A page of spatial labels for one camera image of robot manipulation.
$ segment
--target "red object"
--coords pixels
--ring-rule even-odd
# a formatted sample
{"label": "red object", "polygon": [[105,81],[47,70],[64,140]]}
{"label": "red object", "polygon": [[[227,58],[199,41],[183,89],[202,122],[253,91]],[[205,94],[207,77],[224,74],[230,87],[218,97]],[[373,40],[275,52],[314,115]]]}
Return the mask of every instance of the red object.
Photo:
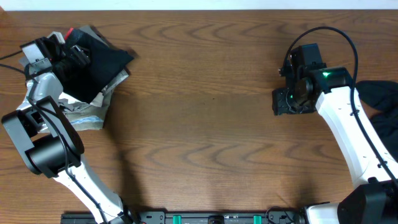
{"label": "red object", "polygon": [[72,33],[73,28],[70,28],[69,31],[67,32],[67,34],[65,35],[65,37],[63,38],[64,40],[67,40],[69,35]]}

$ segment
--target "white backdrop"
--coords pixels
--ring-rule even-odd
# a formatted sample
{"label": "white backdrop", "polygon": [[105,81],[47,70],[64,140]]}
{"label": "white backdrop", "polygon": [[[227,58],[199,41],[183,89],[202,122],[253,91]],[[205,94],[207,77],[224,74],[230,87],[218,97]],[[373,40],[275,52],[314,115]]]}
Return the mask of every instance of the white backdrop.
{"label": "white backdrop", "polygon": [[0,0],[6,11],[398,9],[398,0]]}

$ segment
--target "wooden tabletop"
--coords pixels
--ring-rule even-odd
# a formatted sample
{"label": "wooden tabletop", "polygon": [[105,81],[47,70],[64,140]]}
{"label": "wooden tabletop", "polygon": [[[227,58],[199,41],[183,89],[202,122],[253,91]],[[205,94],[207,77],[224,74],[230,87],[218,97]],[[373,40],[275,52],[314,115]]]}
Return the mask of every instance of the wooden tabletop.
{"label": "wooden tabletop", "polygon": [[[271,91],[290,43],[316,26],[345,31],[358,80],[398,81],[396,11],[0,12],[0,56],[52,31],[92,25],[137,54],[101,131],[79,132],[101,179],[132,208],[266,210],[340,202],[353,189],[346,162],[316,113],[275,117]],[[353,70],[344,38],[319,31],[329,67]],[[20,56],[1,61],[22,68]],[[26,93],[0,68],[0,115]],[[87,211],[64,186],[30,173],[0,129],[0,222],[59,223]]]}

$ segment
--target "green tape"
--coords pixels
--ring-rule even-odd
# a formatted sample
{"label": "green tape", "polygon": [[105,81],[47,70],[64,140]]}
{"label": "green tape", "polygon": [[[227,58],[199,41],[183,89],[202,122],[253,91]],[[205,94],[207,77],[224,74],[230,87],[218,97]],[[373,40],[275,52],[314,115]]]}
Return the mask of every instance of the green tape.
{"label": "green tape", "polygon": [[261,224],[262,218],[260,215],[253,216],[253,224]]}
{"label": "green tape", "polygon": [[174,215],[173,216],[173,224],[181,224],[181,215]]}

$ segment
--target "black fabric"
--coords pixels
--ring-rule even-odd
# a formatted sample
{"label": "black fabric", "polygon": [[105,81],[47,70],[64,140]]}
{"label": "black fabric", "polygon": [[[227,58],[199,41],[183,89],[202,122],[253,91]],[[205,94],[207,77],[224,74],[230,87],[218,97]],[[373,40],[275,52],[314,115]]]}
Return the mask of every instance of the black fabric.
{"label": "black fabric", "polygon": [[134,57],[124,50],[113,50],[87,33],[74,29],[65,41],[66,48],[74,45],[90,51],[91,63],[71,80],[62,83],[63,91],[74,98],[91,103],[97,94]]}
{"label": "black fabric", "polygon": [[398,161],[398,83],[361,81],[356,84],[359,98],[382,111],[370,119],[386,149]]}

